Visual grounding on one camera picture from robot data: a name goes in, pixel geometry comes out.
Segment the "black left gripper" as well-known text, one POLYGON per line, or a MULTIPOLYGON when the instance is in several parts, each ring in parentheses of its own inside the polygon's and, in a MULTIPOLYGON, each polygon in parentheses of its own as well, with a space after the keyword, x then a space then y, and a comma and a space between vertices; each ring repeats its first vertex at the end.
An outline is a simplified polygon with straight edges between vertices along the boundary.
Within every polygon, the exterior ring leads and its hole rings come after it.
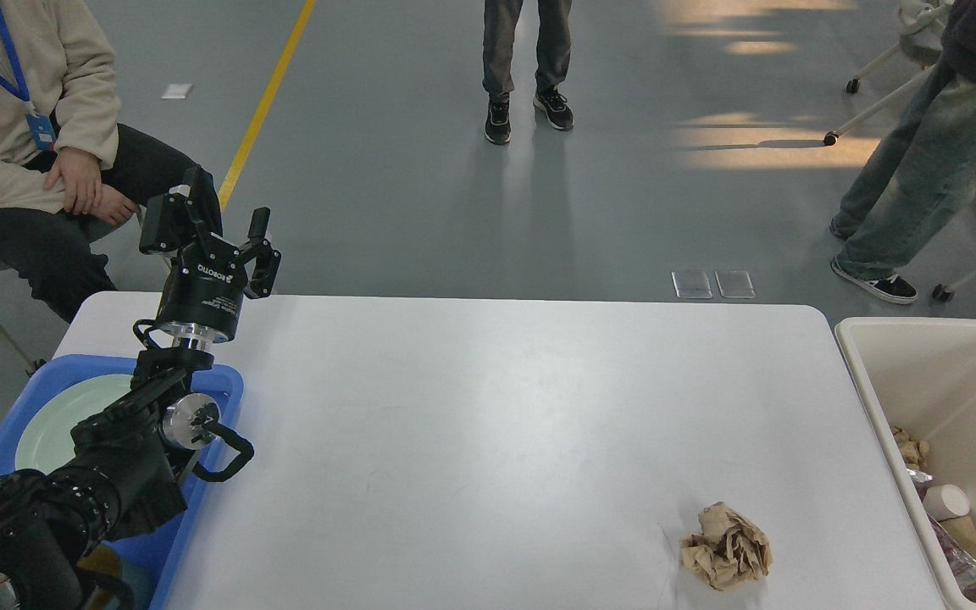
POLYGON ((213 177, 198 165, 187 169, 178 185, 147 201, 139 251, 180 248, 160 297, 158 328, 174 335, 193 324, 209 329, 213 342, 234 340, 244 294, 259 300, 274 293, 282 258, 268 237, 270 215, 267 206, 255 209, 244 247, 224 238, 199 241, 209 233, 221 235, 222 217, 213 177), (254 267, 247 280, 249 263, 254 267))

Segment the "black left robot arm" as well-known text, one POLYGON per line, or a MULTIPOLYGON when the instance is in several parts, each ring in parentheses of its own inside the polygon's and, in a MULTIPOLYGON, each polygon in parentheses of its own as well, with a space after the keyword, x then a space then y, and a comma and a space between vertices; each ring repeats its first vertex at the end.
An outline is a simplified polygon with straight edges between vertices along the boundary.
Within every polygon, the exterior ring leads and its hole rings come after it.
POLYGON ((213 367, 213 344, 234 339, 244 298, 271 293, 281 255, 266 235, 267 208, 237 246, 205 219, 201 193, 193 167, 148 201, 140 251, 166 253, 173 267, 155 317, 133 324, 142 350, 130 389, 73 426, 66 464, 0 476, 0 609, 92 609, 100 595, 133 609, 132 587, 84 559, 184 513, 189 476, 227 481, 254 457, 192 378, 213 367))

